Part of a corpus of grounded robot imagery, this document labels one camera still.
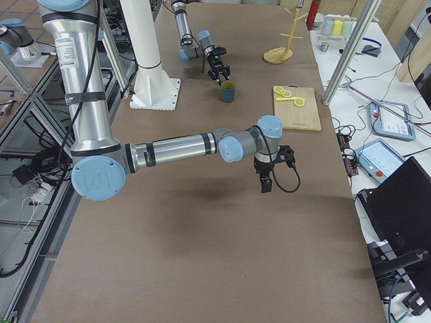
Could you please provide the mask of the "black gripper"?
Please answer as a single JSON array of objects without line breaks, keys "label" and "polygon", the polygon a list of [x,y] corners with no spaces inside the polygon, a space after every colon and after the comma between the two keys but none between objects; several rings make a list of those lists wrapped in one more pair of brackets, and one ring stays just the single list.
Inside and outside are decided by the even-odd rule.
[{"label": "black gripper", "polygon": [[225,80],[230,79],[230,67],[228,65],[224,66],[220,56],[208,56],[207,61],[210,66],[210,70],[207,73],[212,80],[219,83],[219,73],[224,76]]},{"label": "black gripper", "polygon": [[254,157],[253,166],[256,173],[259,174],[259,180],[261,183],[261,192],[271,192],[272,190],[272,179],[270,178],[270,172],[274,168],[274,162],[263,162]]}]

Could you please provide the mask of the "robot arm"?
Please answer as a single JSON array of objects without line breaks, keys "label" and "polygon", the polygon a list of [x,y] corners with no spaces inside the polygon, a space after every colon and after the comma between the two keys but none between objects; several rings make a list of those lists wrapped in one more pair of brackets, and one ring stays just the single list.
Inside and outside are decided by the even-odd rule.
[{"label": "robot arm", "polygon": [[189,26],[187,16],[187,4],[195,1],[170,1],[170,10],[173,12],[180,40],[179,56],[183,61],[202,58],[201,71],[204,71],[205,63],[208,62],[207,74],[219,85],[222,84],[221,75],[225,80],[230,79],[230,67],[222,61],[222,55],[227,53],[223,46],[216,46],[211,39],[209,30],[202,30],[197,38],[194,37]]},{"label": "robot arm", "polygon": [[255,125],[235,133],[229,129],[138,145],[123,144],[112,135],[97,51],[102,5],[99,1],[40,1],[44,28],[53,35],[65,86],[75,141],[71,147],[71,182],[93,201],[118,194],[128,174],[141,168],[220,154],[232,163],[253,156],[263,192],[286,148],[280,145],[281,120],[262,116]]}]

